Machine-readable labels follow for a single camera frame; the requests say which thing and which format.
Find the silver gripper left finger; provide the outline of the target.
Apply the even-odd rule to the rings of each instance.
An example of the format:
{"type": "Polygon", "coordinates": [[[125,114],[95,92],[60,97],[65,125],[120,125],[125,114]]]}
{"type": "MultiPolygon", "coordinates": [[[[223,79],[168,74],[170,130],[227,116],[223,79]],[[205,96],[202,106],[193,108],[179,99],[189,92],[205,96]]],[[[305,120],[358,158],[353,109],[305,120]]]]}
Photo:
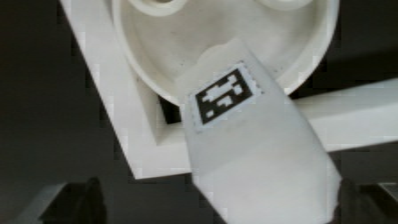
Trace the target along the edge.
{"type": "Polygon", "coordinates": [[[49,185],[22,209],[15,224],[106,224],[99,179],[49,185]]]}

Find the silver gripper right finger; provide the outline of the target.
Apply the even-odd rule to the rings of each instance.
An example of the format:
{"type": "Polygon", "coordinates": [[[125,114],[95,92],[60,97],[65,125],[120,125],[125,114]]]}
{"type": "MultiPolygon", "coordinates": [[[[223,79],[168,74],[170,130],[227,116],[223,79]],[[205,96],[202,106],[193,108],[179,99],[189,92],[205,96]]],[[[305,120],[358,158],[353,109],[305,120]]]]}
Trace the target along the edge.
{"type": "Polygon", "coordinates": [[[340,182],[333,224],[398,224],[398,183],[340,182]]]}

